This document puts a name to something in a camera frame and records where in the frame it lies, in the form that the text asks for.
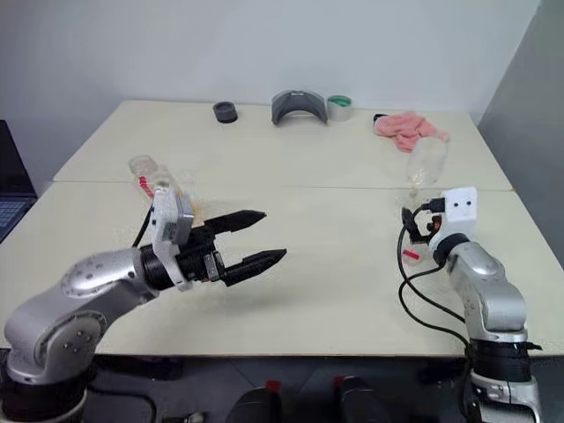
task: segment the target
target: laptop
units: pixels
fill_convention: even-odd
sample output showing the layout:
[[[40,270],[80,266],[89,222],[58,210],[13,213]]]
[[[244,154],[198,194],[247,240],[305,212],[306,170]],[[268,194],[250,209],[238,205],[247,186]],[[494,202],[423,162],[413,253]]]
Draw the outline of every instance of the laptop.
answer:
[[[0,242],[37,200],[6,121],[0,121]]]

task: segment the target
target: tape roll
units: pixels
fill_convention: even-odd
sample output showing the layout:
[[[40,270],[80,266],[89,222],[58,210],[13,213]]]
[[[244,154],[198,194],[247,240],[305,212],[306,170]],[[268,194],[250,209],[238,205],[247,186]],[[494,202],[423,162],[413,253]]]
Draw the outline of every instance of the tape roll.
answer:
[[[332,121],[348,121],[353,113],[353,101],[345,95],[331,95],[327,99],[327,115]]]

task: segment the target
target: robotic arm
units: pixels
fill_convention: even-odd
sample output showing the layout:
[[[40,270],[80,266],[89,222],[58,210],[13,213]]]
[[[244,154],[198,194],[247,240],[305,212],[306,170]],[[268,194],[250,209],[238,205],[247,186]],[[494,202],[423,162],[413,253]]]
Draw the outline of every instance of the robotic arm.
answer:
[[[476,224],[474,188],[451,189],[421,210],[440,213],[421,235],[414,214],[403,210],[412,242],[427,242],[433,258],[445,264],[451,285],[464,304],[471,342],[472,422],[542,421],[538,386],[531,375],[523,296],[505,276],[503,265],[469,236]]]
[[[12,313],[3,369],[3,421],[80,421],[86,370],[115,320],[176,286],[223,280],[227,286],[277,263],[285,249],[263,251],[225,267],[216,234],[235,232],[266,215],[259,211],[206,220],[192,228],[189,201],[157,190],[150,217],[152,245],[101,253],[78,262],[61,281]]]

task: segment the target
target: black round object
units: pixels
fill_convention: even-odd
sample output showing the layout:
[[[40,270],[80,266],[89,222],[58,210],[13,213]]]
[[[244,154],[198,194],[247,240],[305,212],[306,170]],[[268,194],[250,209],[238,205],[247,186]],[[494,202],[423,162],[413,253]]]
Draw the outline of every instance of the black round object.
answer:
[[[237,120],[237,110],[235,105],[230,101],[220,101],[213,105],[213,113],[218,122],[231,123]]]

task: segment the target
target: table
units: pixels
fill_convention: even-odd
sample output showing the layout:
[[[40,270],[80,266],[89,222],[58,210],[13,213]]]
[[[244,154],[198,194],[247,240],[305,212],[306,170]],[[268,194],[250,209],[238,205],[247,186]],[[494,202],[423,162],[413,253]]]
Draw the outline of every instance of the table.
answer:
[[[56,181],[127,182],[128,161],[149,154],[181,182],[226,186],[405,188],[409,154],[373,132],[374,113],[355,109],[326,126],[313,116],[271,123],[269,106],[237,105],[239,120],[218,123],[209,103],[125,101],[69,159]],[[451,135],[436,188],[511,189],[465,113],[422,113]]]
[[[437,191],[426,191],[431,197]],[[231,189],[197,185],[197,222],[240,209],[268,213],[218,238],[227,264],[288,248],[263,275],[226,288],[169,289],[118,320],[99,353],[143,355],[451,355],[454,338],[418,326],[397,300],[395,247],[401,189]],[[0,324],[52,286],[77,260],[125,248],[147,204],[127,182],[56,182],[0,246]],[[564,352],[564,272],[514,192],[479,192],[475,240],[505,265],[529,309],[531,341]],[[418,282],[460,311],[444,273]],[[464,332],[454,319],[408,303],[423,319]],[[0,346],[8,346],[0,338]]]

